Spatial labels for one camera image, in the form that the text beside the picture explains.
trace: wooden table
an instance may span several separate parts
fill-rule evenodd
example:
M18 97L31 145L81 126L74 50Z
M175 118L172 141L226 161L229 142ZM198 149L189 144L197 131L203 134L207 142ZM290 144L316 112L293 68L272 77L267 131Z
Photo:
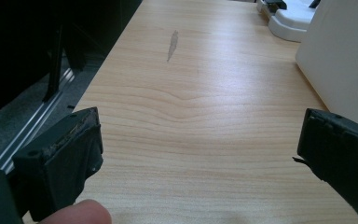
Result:
M76 107L98 107L104 146L78 200L116 224L358 223L292 159L325 107L267 24L252 3L144 0Z

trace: light wood surface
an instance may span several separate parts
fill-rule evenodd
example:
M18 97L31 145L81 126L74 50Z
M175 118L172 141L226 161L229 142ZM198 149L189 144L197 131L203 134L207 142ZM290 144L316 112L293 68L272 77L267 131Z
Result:
M76 107L98 107L104 146L78 200L116 224L358 223L292 160L325 108L267 24L251 3L144 0Z

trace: dark floor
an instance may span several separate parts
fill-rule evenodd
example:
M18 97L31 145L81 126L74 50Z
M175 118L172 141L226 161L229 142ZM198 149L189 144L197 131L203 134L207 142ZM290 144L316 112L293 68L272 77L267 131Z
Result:
M37 132L34 133L34 137L37 137L60 119L73 112L74 107L103 62L103 57L98 54L89 53L86 56L86 66L82 71L73 71L73 81L67 84L64 91L62 91L59 102L51 110L50 114L46 116L46 120ZM66 58L63 57L62 73L68 69L69 64ZM38 107L42 105L42 99L46 94L47 86L48 75L42 77L0 110L0 155L21 129L24 128Z

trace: human hand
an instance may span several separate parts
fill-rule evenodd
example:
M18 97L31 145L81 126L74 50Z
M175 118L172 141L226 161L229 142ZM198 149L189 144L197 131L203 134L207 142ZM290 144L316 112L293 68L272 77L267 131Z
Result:
M100 203L85 200L57 211L39 224L112 224L112 218Z

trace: black cabinet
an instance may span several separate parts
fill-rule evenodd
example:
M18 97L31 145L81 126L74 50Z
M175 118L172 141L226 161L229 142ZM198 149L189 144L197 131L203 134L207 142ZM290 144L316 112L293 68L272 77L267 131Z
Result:
M0 0L0 108L51 71L58 23L76 55L95 50L90 39L109 52L141 1Z

